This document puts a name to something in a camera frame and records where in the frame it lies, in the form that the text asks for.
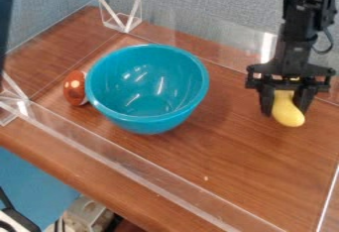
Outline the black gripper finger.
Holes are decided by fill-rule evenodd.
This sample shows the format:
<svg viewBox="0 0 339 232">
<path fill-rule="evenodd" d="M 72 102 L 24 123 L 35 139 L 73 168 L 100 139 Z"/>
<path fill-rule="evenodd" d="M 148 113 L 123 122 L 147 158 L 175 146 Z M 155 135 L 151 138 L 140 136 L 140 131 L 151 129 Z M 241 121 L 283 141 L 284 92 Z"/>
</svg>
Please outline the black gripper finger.
<svg viewBox="0 0 339 232">
<path fill-rule="evenodd" d="M 315 86 L 300 86 L 294 92 L 292 102 L 302 113 L 306 113 L 318 93 Z"/>
<path fill-rule="evenodd" d="M 259 89 L 259 105 L 260 112 L 265 115 L 271 115 L 273 103 L 273 87 L 268 84 L 264 84 Z"/>
</svg>

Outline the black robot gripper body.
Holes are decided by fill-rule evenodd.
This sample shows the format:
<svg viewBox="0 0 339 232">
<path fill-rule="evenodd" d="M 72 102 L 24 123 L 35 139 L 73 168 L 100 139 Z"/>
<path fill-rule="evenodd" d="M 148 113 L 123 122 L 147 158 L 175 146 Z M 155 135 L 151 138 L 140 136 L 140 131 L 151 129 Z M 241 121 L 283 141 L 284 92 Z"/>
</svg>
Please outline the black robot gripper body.
<svg viewBox="0 0 339 232">
<path fill-rule="evenodd" d="M 311 50 L 311 41 L 279 40 L 272 59 L 247 67 L 245 88 L 261 91 L 265 85 L 278 90 L 315 87 L 320 92 L 327 92 L 335 70 L 308 62 Z"/>
</svg>

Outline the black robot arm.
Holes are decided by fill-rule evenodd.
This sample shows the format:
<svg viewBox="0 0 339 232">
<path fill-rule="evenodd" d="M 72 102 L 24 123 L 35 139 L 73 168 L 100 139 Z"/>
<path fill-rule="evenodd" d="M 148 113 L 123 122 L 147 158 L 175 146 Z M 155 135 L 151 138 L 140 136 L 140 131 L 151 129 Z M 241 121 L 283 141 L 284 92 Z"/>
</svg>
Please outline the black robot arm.
<svg viewBox="0 0 339 232">
<path fill-rule="evenodd" d="M 327 33 L 338 13 L 335 0 L 283 0 L 283 23 L 275 53 L 265 63 L 247 67 L 245 87 L 259 93 L 260 111 L 272 113 L 278 90 L 292 92 L 292 104 L 306 112 L 318 93 L 330 90 L 335 70 L 308 62 L 311 54 L 326 54 L 315 48 L 318 34 Z"/>
</svg>

